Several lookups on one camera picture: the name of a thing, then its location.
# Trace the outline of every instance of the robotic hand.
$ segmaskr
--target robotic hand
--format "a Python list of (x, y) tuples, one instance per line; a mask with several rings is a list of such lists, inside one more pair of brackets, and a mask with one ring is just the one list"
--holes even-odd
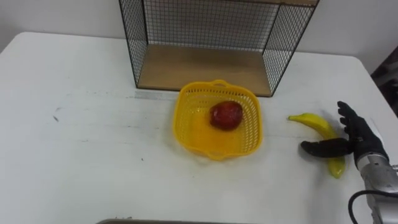
[(353, 215), (354, 200), (367, 195), (375, 224), (398, 224), (398, 170), (389, 163), (382, 142), (372, 132), (365, 119), (358, 116), (346, 103), (337, 102), (340, 122), (345, 125), (348, 141), (343, 138), (320, 142), (302, 142), (302, 148), (317, 157), (339, 157), (354, 153), (355, 165), (364, 180), (365, 189), (355, 193), (348, 202), (349, 216)]

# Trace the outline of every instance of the white wall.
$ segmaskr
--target white wall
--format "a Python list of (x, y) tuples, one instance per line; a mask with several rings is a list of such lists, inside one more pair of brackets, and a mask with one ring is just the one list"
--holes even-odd
[[(369, 72), (398, 46), (397, 0), (321, 0), (298, 47), (353, 55)], [(124, 37), (117, 0), (0, 0), (0, 50), (22, 31)]]

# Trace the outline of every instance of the wire shelf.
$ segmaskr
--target wire shelf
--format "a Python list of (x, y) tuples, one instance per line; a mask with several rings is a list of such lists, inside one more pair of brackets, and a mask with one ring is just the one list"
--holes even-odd
[[(257, 95), (272, 96), (318, 1), (119, 0), (119, 3), (138, 88), (179, 90), (185, 82), (221, 77)], [(247, 62), (246, 58), (253, 58), (255, 63)], [(256, 82), (265, 87), (255, 87)]]

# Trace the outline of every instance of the black cable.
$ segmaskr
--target black cable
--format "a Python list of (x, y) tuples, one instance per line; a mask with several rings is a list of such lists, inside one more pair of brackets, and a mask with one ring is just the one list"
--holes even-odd
[(359, 192), (356, 192), (355, 194), (353, 194), (353, 196), (351, 196), (348, 200), (348, 213), (349, 213), (349, 217), (351, 219), (351, 221), (354, 224), (358, 224), (358, 222), (356, 221), (355, 217), (354, 217), (354, 213), (353, 213), (353, 204), (356, 198), (358, 198), (361, 195), (367, 195), (367, 194), (373, 194), (373, 195), (381, 195), (381, 196), (385, 196), (385, 197), (392, 197), (392, 198), (398, 198), (398, 194), (394, 194), (394, 193), (388, 193), (388, 192), (382, 192), (380, 190), (361, 190)]

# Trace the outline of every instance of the wire mesh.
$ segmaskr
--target wire mesh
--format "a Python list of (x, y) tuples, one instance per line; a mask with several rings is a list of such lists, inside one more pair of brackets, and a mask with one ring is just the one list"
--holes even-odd
[(163, 44), (262, 52), (272, 94), (316, 8), (240, 0), (119, 0), (119, 4), (136, 85), (147, 45)]
[(138, 85), (147, 49), (144, 5), (141, 0), (119, 0), (119, 4), (123, 17), (124, 31), (126, 33), (134, 81), (136, 85)]
[(223, 0), (144, 0), (150, 44), (264, 49), (277, 4)]
[(315, 7), (280, 5), (263, 52), (272, 94), (275, 92)]

